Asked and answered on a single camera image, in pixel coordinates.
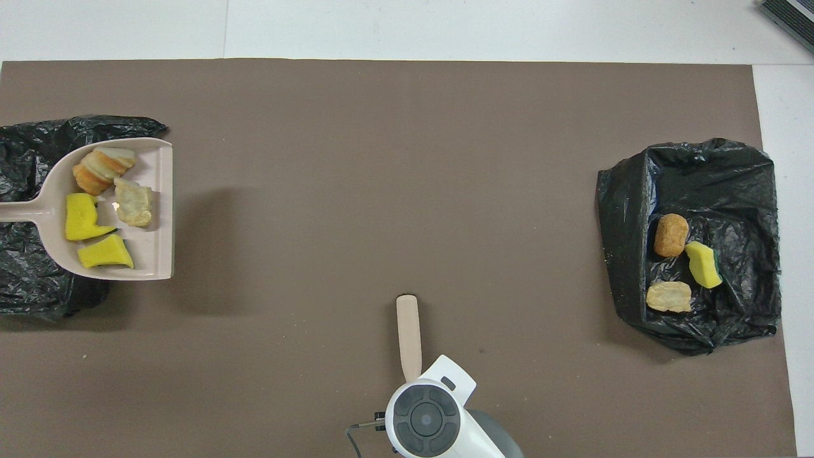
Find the black trash bag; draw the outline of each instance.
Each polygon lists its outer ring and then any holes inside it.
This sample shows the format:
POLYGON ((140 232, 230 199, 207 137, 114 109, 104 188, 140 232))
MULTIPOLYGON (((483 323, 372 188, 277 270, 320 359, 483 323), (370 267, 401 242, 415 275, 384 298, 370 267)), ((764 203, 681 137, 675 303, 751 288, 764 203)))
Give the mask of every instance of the black trash bag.
MULTIPOLYGON (((40 191, 51 167, 86 144, 154 137, 167 126, 146 117, 83 116, 0 127, 0 201, 40 191)), ((0 223, 0 315, 58 319, 97 306, 108 282, 73 274, 42 247, 32 222, 0 223)))
POLYGON ((616 314, 685 355, 773 336, 780 319, 780 254, 774 164, 743 143, 654 145, 599 172, 597 203, 616 314), (724 283, 706 289, 693 280, 685 253, 653 251, 659 219, 679 214, 689 240, 716 251, 724 283), (650 309, 646 291, 659 281, 683 281, 691 312, 650 309))

